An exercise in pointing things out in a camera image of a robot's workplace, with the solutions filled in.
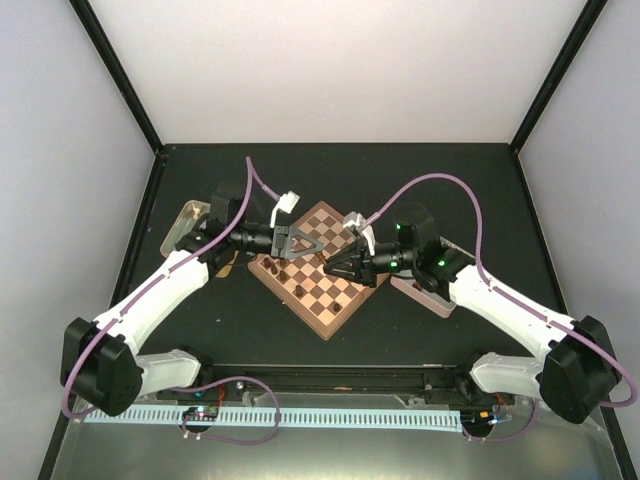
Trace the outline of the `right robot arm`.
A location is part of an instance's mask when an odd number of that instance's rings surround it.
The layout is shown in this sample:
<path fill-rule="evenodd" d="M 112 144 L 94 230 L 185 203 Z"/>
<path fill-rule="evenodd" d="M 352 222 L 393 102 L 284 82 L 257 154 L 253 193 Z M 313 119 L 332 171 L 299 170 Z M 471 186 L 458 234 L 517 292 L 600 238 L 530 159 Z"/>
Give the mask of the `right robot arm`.
<path fill-rule="evenodd" d="M 605 325 L 592 316 L 575 320 L 549 310 L 482 273 L 475 257 L 443 239 L 424 206 L 395 211 L 396 239 L 380 243 L 362 215 L 346 216 L 354 241 L 333 254 L 326 274 L 374 287 L 383 273 L 408 271 L 437 303 L 465 308 L 525 347 L 526 357 L 481 355 L 454 379 L 457 396 L 479 402 L 488 393 L 542 400 L 560 418 L 583 423 L 621 379 Z"/>

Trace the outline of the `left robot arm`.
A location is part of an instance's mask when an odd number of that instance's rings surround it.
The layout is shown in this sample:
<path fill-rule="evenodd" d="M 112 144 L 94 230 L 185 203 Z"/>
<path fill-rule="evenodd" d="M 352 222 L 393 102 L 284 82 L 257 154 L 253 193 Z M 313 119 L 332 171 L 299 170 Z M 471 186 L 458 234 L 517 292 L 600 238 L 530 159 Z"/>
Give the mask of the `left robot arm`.
<path fill-rule="evenodd" d="M 94 320 L 77 318 L 67 326 L 60 378 L 64 407 L 76 396 L 92 410 L 117 416 L 150 393 L 183 390 L 202 399 L 213 391 L 213 372 L 194 354 L 181 349 L 141 354 L 151 333 L 240 254 L 292 260 L 324 248 L 294 226 L 247 221 L 249 201 L 248 195 L 216 192 L 208 212 L 176 242 L 153 275 Z"/>

